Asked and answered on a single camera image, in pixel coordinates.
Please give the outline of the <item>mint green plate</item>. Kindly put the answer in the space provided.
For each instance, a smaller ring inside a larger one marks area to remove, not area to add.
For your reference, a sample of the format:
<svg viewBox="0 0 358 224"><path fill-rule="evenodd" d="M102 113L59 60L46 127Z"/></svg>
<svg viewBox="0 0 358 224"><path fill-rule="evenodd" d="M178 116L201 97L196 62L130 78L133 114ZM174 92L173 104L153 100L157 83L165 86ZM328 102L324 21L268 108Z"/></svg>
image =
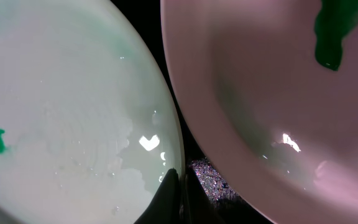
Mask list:
<svg viewBox="0 0 358 224"><path fill-rule="evenodd" d="M0 223L135 223L183 141L111 1L0 0Z"/></svg>

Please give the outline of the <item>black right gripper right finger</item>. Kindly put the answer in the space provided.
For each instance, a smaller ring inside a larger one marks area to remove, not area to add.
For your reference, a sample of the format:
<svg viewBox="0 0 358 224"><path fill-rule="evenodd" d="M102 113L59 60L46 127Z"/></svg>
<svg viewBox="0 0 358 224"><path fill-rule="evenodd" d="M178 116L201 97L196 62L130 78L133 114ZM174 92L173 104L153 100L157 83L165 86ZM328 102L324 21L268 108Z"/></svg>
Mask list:
<svg viewBox="0 0 358 224"><path fill-rule="evenodd" d="M225 224L209 202L204 189L191 168L186 169L185 177L186 203L185 211L190 223Z"/></svg>

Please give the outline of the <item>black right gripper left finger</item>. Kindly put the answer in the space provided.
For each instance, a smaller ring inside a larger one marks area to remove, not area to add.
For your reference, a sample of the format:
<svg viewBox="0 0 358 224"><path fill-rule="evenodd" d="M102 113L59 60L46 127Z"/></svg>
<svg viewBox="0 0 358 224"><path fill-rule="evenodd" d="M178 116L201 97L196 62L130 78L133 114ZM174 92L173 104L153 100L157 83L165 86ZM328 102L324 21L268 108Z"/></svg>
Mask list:
<svg viewBox="0 0 358 224"><path fill-rule="evenodd" d="M177 224L181 187L177 171L169 169L145 212L134 224Z"/></svg>

